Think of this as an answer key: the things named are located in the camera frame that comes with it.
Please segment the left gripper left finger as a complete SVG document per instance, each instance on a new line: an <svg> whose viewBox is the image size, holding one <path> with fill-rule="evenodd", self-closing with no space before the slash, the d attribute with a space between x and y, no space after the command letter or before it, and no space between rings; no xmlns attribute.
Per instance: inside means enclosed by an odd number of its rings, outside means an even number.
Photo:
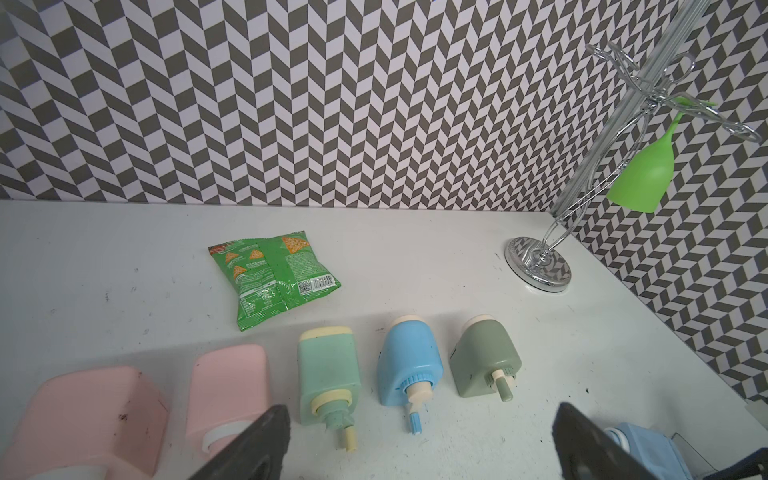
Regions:
<svg viewBox="0 0 768 480"><path fill-rule="evenodd" d="M195 472L190 480L278 480L290 439L291 419L287 406L272 406Z"/></svg>

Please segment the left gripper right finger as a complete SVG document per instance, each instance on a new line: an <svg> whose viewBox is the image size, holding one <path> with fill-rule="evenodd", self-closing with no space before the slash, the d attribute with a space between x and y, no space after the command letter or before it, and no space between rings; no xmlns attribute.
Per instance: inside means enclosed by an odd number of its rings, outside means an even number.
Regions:
<svg viewBox="0 0 768 480"><path fill-rule="evenodd" d="M564 479L654 479L571 403L559 405L552 437Z"/></svg>

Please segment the light blue pencil sharpener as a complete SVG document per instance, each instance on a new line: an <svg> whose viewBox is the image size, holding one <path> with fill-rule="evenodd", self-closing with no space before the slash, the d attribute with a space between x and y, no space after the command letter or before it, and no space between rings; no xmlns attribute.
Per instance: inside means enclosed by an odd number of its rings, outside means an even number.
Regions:
<svg viewBox="0 0 768 480"><path fill-rule="evenodd" d="M605 428L604 432L656 479L693 480L680 451L662 433L630 423Z"/></svg>

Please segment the sage green pencil sharpener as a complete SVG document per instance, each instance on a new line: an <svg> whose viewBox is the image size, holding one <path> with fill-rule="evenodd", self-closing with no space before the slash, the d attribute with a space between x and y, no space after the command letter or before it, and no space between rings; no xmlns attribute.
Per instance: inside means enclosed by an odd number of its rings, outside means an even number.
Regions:
<svg viewBox="0 0 768 480"><path fill-rule="evenodd" d="M460 397L496 393L502 402L511 402L522 360L505 326L483 314L463 325L449 366Z"/></svg>

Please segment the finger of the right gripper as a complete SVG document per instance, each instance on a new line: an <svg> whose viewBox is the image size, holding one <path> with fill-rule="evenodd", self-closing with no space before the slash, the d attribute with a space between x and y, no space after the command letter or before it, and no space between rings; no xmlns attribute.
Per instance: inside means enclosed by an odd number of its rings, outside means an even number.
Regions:
<svg viewBox="0 0 768 480"><path fill-rule="evenodd" d="M768 448L760 448L730 467L713 472L704 480L768 479Z"/></svg>

